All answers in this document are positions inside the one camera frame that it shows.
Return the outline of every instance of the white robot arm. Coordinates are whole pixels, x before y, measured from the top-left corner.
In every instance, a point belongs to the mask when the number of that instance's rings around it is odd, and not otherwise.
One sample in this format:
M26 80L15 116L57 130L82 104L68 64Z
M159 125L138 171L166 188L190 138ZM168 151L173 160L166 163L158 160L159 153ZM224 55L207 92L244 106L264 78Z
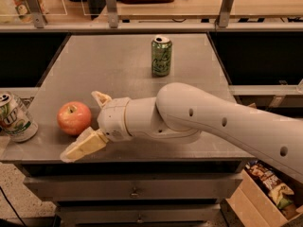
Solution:
M171 83L157 97L108 100L98 116L112 141L143 137L189 143L215 134L303 183L303 122Z

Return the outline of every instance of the soda can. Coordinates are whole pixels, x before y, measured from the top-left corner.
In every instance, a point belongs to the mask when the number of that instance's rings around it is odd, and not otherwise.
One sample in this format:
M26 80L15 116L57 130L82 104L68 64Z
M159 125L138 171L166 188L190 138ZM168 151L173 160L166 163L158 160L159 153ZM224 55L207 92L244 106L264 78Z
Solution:
M172 42L157 35L151 42L151 69L155 76L167 76L170 71Z
M21 98L10 92L0 92L0 127L14 142L26 141L38 130Z

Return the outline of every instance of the drawer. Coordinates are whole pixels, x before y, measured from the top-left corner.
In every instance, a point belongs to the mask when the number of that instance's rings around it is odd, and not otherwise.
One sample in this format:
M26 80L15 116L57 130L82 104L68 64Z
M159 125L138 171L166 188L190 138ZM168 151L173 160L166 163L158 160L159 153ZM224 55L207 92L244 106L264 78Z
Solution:
M241 174L158 174L25 178L42 201L225 199Z
M84 206L56 209L56 214L68 224L206 221L214 219L219 212L219 204Z

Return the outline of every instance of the red apple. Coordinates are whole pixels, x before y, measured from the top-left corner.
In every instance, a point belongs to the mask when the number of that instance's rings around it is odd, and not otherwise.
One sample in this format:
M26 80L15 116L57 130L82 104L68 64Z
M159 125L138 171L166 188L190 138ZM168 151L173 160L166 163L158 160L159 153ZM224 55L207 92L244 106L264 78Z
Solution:
M71 101L58 110L57 122L65 133L79 135L91 125L92 114L85 104Z

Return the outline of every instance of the desk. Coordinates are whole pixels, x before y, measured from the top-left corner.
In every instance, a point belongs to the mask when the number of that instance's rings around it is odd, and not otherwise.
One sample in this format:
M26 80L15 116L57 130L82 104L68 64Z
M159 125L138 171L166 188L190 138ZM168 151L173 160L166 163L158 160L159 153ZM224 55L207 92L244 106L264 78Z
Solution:
M109 143L75 164L60 160L75 138L60 131L56 113L66 101L80 100L90 107L96 129L94 90L141 98L179 81L235 101L205 34L169 37L171 72L154 78L153 35L72 36L30 105L37 134L23 144L10 142L2 154L0 161L18 166L25 185L53 201L65 222L203 221L214 218L220 200L240 184L240 171L253 157L205 132L187 145L134 139Z
M216 19L222 0L175 0L167 4L117 2L121 20ZM231 18L280 18L303 16L303 0L235 0Z

